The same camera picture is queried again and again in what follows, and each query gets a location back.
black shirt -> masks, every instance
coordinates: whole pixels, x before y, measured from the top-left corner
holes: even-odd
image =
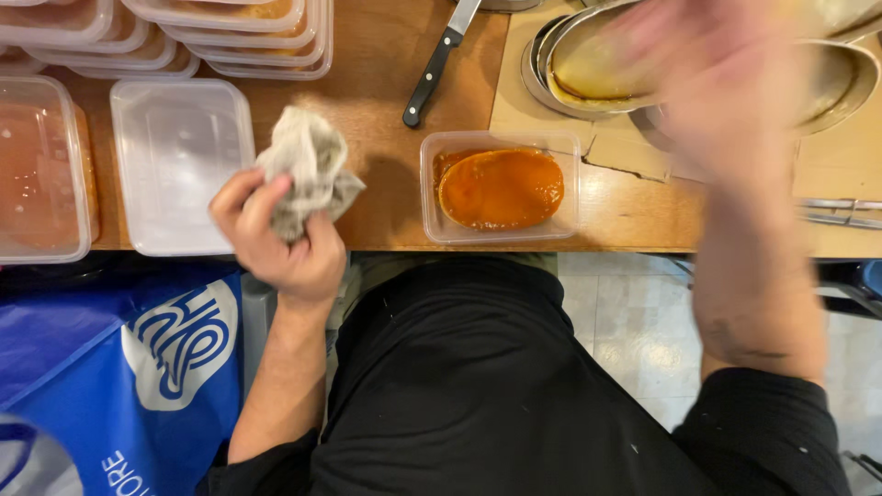
[[[709,377],[668,434],[579,345],[560,283],[418,267],[340,329],[328,424],[209,474],[212,494],[848,494],[824,390]]]

knife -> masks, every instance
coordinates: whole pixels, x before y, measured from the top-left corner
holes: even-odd
[[[415,128],[420,125],[420,113],[422,106],[429,101],[429,98],[435,93],[438,81],[441,80],[441,73],[444,72],[444,66],[447,64],[447,56],[450,50],[455,49],[462,43],[462,38],[466,34],[468,25],[472,23],[472,18],[478,10],[481,0],[460,0],[453,11],[450,22],[447,23],[447,29],[441,36],[432,58],[429,59],[429,65],[422,73],[420,82],[416,85],[414,95],[410,97],[407,108],[404,109],[404,116],[401,118],[408,127]]]

blurred hand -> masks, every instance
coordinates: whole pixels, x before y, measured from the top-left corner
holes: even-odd
[[[264,184],[263,170],[242,170],[208,208],[239,263],[278,289],[287,304],[305,309],[332,304],[346,267],[346,248],[327,213],[312,215],[306,237],[292,245],[270,230],[273,208],[290,188],[290,177]]]
[[[811,78],[779,11],[773,0],[646,0],[606,30],[625,63],[651,68],[662,132],[722,186],[789,182]]]

black knife handle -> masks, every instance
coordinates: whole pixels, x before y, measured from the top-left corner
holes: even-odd
[[[437,88],[438,81],[441,80],[441,74],[444,72],[444,66],[447,64],[447,56],[450,55],[450,50],[458,47],[461,43],[462,34],[459,34],[451,27],[445,29],[444,35],[441,36],[441,40],[435,48],[435,53],[429,59],[429,65],[426,65],[426,70],[422,73],[420,82],[416,85],[414,95],[410,97],[410,102],[407,103],[407,108],[404,109],[404,116],[401,119],[408,127],[415,128],[420,125],[422,106],[435,93],[435,88]]]

tiled floor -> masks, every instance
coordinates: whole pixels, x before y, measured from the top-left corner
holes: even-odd
[[[683,272],[630,253],[560,253],[579,342],[669,430],[699,391],[701,347]],[[882,460],[882,322],[832,314],[826,387],[840,448]],[[845,463],[856,496],[882,485]]]

